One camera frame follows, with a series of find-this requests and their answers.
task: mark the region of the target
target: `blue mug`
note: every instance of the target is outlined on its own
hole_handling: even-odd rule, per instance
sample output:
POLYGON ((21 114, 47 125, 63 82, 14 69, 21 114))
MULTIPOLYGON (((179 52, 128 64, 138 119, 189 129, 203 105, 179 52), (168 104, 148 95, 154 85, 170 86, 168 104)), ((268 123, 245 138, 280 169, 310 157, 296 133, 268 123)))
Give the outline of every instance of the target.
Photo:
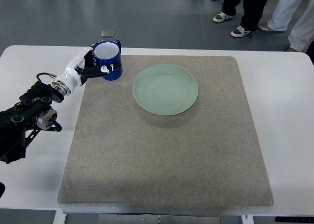
POLYGON ((119 40, 102 41, 94 46, 92 52, 94 57, 94 64, 97 66, 111 65, 120 63, 121 67, 115 69, 113 72, 105 75, 103 78, 109 81, 118 79, 122 75, 122 61, 121 61, 121 43, 119 40))

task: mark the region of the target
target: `white sneaker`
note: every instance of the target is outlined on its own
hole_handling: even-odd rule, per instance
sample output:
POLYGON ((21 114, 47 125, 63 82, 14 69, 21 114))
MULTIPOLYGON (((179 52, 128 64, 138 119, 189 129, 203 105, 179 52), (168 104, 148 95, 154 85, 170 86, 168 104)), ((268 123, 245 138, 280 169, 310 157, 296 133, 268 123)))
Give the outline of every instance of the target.
POLYGON ((216 15, 216 16, 214 17, 213 21, 216 22, 216 23, 221 23, 221 22, 223 22, 224 20, 230 19, 230 18, 232 18, 232 17, 233 17, 233 16, 228 16, 226 13, 221 12, 221 13, 219 13, 218 15, 216 15))
POLYGON ((238 26, 234 31, 231 32, 231 35, 236 37, 236 38, 241 38, 245 35, 247 35, 248 33, 251 33, 252 31, 247 30, 245 28, 243 28, 242 26, 238 26))

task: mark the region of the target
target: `cable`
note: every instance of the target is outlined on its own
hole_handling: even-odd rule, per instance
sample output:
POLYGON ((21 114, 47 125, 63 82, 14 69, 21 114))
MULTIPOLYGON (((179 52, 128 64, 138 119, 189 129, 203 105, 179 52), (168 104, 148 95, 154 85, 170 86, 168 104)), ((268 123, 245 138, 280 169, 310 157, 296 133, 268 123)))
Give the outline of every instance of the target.
POLYGON ((56 78, 57 76, 54 75, 54 74, 50 74, 50 73, 47 73, 47 72, 42 72, 42 73, 39 73, 38 75, 36 75, 36 78, 38 79, 38 81, 41 82, 41 79, 39 78, 39 76, 41 75, 49 75, 50 78, 56 78))

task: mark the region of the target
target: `mug handle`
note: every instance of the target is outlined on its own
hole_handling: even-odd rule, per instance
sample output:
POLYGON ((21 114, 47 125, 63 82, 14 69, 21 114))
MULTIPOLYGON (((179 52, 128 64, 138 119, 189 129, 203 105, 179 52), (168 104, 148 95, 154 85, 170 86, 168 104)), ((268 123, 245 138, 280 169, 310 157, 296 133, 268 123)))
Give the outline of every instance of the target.
POLYGON ((119 50, 121 53, 121 42, 120 42, 120 40, 115 39, 115 40, 113 40, 113 42, 119 46, 119 50))

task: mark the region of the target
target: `black pants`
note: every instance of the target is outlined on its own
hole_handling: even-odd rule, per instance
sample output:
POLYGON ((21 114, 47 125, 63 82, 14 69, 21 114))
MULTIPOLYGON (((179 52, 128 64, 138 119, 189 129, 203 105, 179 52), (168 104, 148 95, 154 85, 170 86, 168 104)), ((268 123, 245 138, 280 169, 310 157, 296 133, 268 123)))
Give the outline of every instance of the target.
MULTIPOLYGON (((224 0, 221 11, 229 16, 234 16, 236 14, 236 6, 240 2, 241 0, 224 0)), ((240 25, 251 31, 256 30, 266 3, 267 0, 243 0, 244 16, 240 25)))
POLYGON ((314 65, 314 41, 312 41, 311 44, 309 45, 308 50, 306 51, 306 54, 310 57, 314 65))

